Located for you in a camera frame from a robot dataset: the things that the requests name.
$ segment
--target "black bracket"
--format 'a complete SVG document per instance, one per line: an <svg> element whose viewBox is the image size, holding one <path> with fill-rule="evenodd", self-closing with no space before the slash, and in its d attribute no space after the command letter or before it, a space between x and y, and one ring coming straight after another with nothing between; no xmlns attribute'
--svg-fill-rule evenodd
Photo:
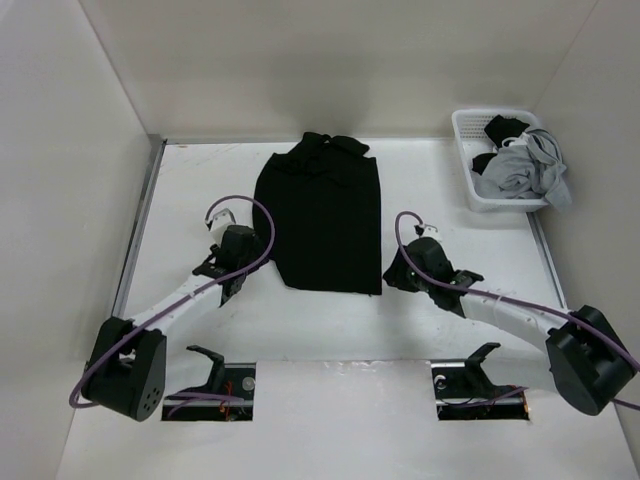
<svg viewBox="0 0 640 480"><path fill-rule="evenodd" d="M468 270L454 270L440 243L431 237L418 238L405 249L409 258L422 272L440 282L468 288L475 282L484 280L484 277L477 273ZM396 252L391 266L382 278L390 287L405 292L426 292L439 308L464 318L464 312L460 305L460 297L464 294L432 285L422 279L407 264L400 251Z"/></svg>
<svg viewBox="0 0 640 480"><path fill-rule="evenodd" d="M511 390L508 386L496 386L482 370L481 364L499 343L485 343L463 360L447 360L445 367L434 366L432 375L436 384L436 398L494 398Z"/></svg>
<svg viewBox="0 0 640 480"><path fill-rule="evenodd" d="M207 383L205 383L201 387L193 388L190 390L206 393L218 392L218 390L220 390L220 387L222 386L222 381L225 375L224 356L198 345L191 345L187 347L187 350L189 350L190 352L200 353L205 357L208 357L213 362L213 365L211 366L211 373L209 374Z"/></svg>
<svg viewBox="0 0 640 480"><path fill-rule="evenodd" d="M194 275L205 275L216 279L255 262L264 253L265 247L256 232L244 225L230 225L222 236L220 246L213 245L211 254L202 264L193 269ZM240 291L247 276L269 261L268 258L260 265L243 275L222 282L222 300L220 306Z"/></svg>
<svg viewBox="0 0 640 480"><path fill-rule="evenodd" d="M626 350L599 310L585 305L571 314ZM598 415L636 375L618 353L573 323L551 329L546 345L558 393L587 415Z"/></svg>

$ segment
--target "black cloth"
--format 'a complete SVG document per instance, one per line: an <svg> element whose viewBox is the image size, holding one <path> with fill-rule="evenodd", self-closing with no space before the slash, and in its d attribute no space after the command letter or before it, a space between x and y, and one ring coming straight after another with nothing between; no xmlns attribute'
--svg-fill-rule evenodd
<svg viewBox="0 0 640 480"><path fill-rule="evenodd" d="M471 167L471 170L482 175L482 172L484 172L484 169L487 168L487 165L489 165L489 162L491 161L491 159L496 155L497 154L493 152L481 153L480 155L478 155L473 159L473 166Z"/></svg>
<svg viewBox="0 0 640 480"><path fill-rule="evenodd" d="M496 147L502 148L504 140L510 137L518 138L530 126L517 118L504 118L502 115L498 115L484 127L484 133L495 143Z"/></svg>
<svg viewBox="0 0 640 480"><path fill-rule="evenodd" d="M254 197L273 216L271 258L287 286L382 293L380 180L368 150L353 138L307 132L262 170ZM257 207L253 225L266 243L269 224Z"/></svg>

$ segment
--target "white wall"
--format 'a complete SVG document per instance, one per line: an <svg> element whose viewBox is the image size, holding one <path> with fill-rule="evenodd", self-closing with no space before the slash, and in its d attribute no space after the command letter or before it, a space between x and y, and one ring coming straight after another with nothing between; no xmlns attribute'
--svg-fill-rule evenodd
<svg viewBox="0 0 640 480"><path fill-rule="evenodd" d="M532 108L595 0L81 0L147 131L450 136Z"/></svg>
<svg viewBox="0 0 640 480"><path fill-rule="evenodd" d="M638 0L600 0L536 113L558 137L575 206L543 214L574 307L602 309L640 356L640 50ZM623 399L640 402L640 381ZM640 414L619 409L640 460Z"/></svg>
<svg viewBox="0 0 640 480"><path fill-rule="evenodd" d="M0 0L0 477L54 478L149 141L76 0Z"/></svg>

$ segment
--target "metal edge strip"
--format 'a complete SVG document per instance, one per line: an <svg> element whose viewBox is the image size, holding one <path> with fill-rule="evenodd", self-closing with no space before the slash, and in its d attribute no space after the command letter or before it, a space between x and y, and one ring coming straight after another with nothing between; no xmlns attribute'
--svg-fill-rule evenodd
<svg viewBox="0 0 640 480"><path fill-rule="evenodd" d="M375 140L434 140L434 141L450 141L450 137L375 137L375 136L357 136L363 142ZM302 135L295 136L267 136L261 137L170 137L167 138L167 145L225 145L237 143L298 143Z"/></svg>
<svg viewBox="0 0 640 480"><path fill-rule="evenodd" d="M533 233L533 237L536 241L536 245L538 246L538 251L540 252L540 257L544 263L544 270L551 284L553 285L553 289L556 293L556 297L558 298L558 302L560 302L560 306L562 308L567 308L567 299L564 296L564 291L562 290L562 285L560 284L560 278L558 277L558 272L553 263L553 258L551 257L551 250L549 249L549 244L547 243L547 238L544 235L544 230L542 229L542 224L540 223L540 219L536 213L527 213L527 218L529 219L529 225L531 226L531 231Z"/></svg>
<svg viewBox="0 0 640 480"><path fill-rule="evenodd" d="M120 281L118 283L118 290L113 302L113 308L111 309L111 315L114 317L120 317L124 313L127 299L129 298L129 290L131 289L131 282L133 280L133 271L135 270L138 260L138 253L142 243L142 235L147 223L147 217L149 216L149 209L151 208L151 200L156 187L156 181L158 180L160 165L162 164L164 148L167 145L167 141L160 137L160 135L149 135L149 140L151 141L149 164L142 184L140 201L138 202L138 208L133 222L131 238L129 239L129 246L127 248L127 255L125 257L124 267L122 268L122 274L120 275Z"/></svg>

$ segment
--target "screw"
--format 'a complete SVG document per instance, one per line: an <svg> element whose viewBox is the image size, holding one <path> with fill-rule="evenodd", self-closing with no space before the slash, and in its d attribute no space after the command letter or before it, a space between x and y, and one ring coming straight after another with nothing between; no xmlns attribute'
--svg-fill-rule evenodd
<svg viewBox="0 0 640 480"><path fill-rule="evenodd" d="M444 375L436 375L433 379L433 384L436 386L438 390L444 390L447 388L447 377Z"/></svg>
<svg viewBox="0 0 640 480"><path fill-rule="evenodd" d="M254 388L256 388L256 381L252 377L244 377L242 379L242 388L244 388L247 392L250 392Z"/></svg>

